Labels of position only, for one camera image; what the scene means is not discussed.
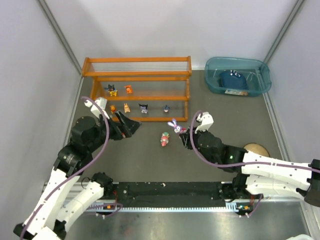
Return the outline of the purple bunny toy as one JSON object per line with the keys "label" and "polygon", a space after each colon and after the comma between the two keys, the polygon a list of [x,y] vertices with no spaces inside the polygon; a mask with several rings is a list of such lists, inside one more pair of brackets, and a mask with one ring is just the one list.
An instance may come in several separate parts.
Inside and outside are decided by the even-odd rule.
{"label": "purple bunny toy", "polygon": [[180,125],[178,125],[178,122],[176,119],[172,119],[171,121],[168,121],[167,124],[174,129],[174,132],[177,134],[182,134],[186,132],[186,129]]}

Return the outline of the red green carrot toy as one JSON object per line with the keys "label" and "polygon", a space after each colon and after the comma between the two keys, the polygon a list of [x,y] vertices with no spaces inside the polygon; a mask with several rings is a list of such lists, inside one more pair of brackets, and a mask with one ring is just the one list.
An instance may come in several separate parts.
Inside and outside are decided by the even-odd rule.
{"label": "red green carrot toy", "polygon": [[170,135],[168,132],[163,132],[161,134],[160,143],[162,147],[165,147],[169,143]]}

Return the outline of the orange tiger toy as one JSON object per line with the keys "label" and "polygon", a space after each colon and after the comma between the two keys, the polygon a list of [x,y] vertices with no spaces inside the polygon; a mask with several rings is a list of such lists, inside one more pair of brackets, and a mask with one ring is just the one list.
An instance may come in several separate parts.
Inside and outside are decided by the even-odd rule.
{"label": "orange tiger toy", "polygon": [[125,88],[126,93],[127,93],[128,95],[133,93],[133,89],[132,89],[132,86],[131,86],[131,85],[126,85],[124,88]]}

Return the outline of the black yellow dog toy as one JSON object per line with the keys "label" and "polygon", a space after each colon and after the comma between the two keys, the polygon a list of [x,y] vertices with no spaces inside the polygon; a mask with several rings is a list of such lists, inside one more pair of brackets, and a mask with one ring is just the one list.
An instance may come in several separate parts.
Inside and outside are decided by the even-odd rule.
{"label": "black yellow dog toy", "polygon": [[114,84],[108,84],[104,90],[107,91],[111,97],[116,97],[118,95],[118,90],[115,88]]}

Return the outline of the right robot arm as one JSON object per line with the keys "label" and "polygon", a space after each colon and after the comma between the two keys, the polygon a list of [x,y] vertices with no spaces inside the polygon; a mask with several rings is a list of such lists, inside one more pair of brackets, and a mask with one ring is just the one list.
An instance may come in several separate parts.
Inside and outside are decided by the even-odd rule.
{"label": "right robot arm", "polygon": [[183,129],[179,137],[206,164],[236,173],[233,187],[251,195],[281,195],[320,205],[320,161],[288,162],[222,143],[208,130]]}

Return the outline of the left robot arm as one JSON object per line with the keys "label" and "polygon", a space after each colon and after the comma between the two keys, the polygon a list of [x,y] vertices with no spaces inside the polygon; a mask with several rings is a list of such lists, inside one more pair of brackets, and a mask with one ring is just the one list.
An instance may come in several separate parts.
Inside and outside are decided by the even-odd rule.
{"label": "left robot arm", "polygon": [[73,223],[101,197],[113,193],[113,180],[98,172],[88,186],[69,203],[65,199],[82,173],[79,171],[93,161],[92,153],[106,140],[130,138],[141,126],[120,111],[117,121],[91,116],[79,118],[71,128],[69,143],[58,153],[49,181],[34,212],[14,227],[14,234],[26,240],[63,240]]}

